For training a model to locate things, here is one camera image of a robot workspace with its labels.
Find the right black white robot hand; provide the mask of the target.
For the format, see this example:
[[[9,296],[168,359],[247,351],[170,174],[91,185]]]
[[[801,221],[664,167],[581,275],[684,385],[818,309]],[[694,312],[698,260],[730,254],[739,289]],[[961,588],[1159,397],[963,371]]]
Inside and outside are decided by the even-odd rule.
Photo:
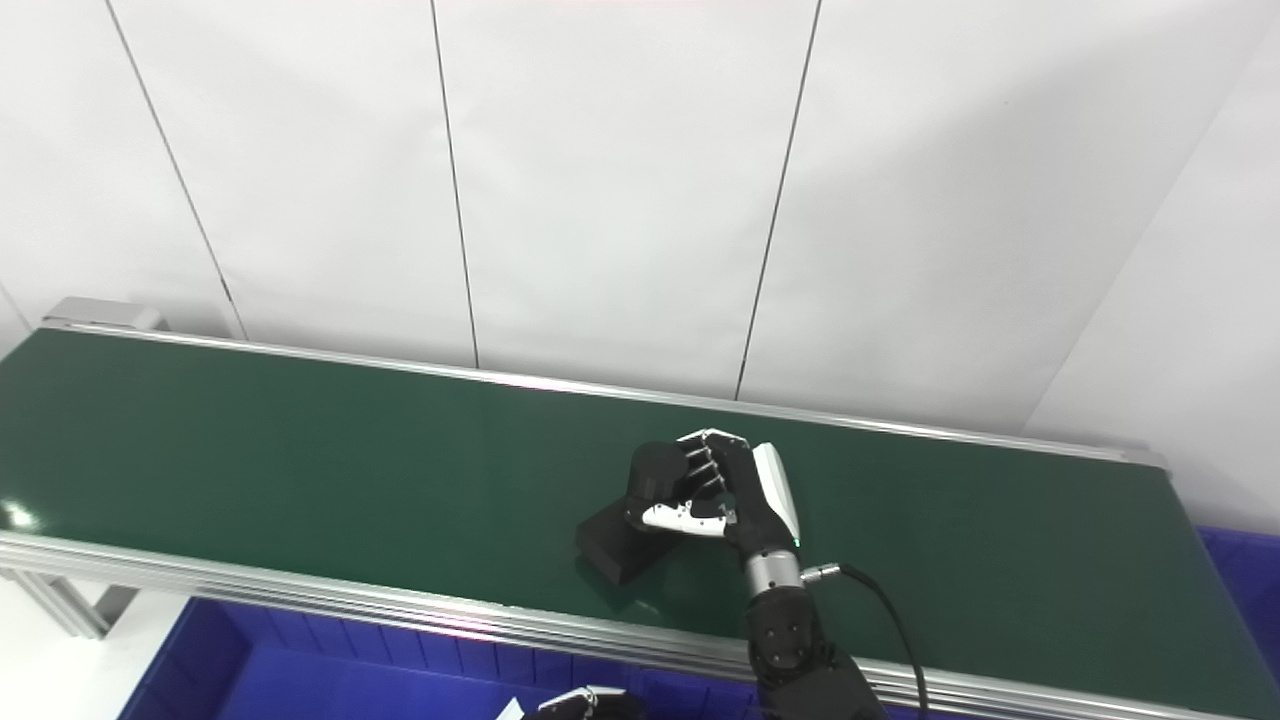
[[[800,548],[797,511],[777,448],[716,428],[637,448],[623,518],[641,532],[723,539],[744,561]]]

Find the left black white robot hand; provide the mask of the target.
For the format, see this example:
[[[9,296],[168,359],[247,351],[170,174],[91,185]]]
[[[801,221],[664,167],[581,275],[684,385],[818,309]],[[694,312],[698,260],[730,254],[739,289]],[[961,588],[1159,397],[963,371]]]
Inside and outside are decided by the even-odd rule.
[[[512,698],[495,719],[646,719],[644,701],[621,688],[582,685],[525,708]]]

